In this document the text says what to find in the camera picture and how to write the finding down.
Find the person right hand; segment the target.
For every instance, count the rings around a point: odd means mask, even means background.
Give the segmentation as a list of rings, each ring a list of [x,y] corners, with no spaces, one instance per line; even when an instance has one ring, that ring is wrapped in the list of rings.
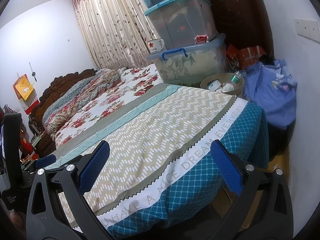
[[[10,211],[9,218],[20,234],[25,235],[24,222],[20,215],[12,210]]]

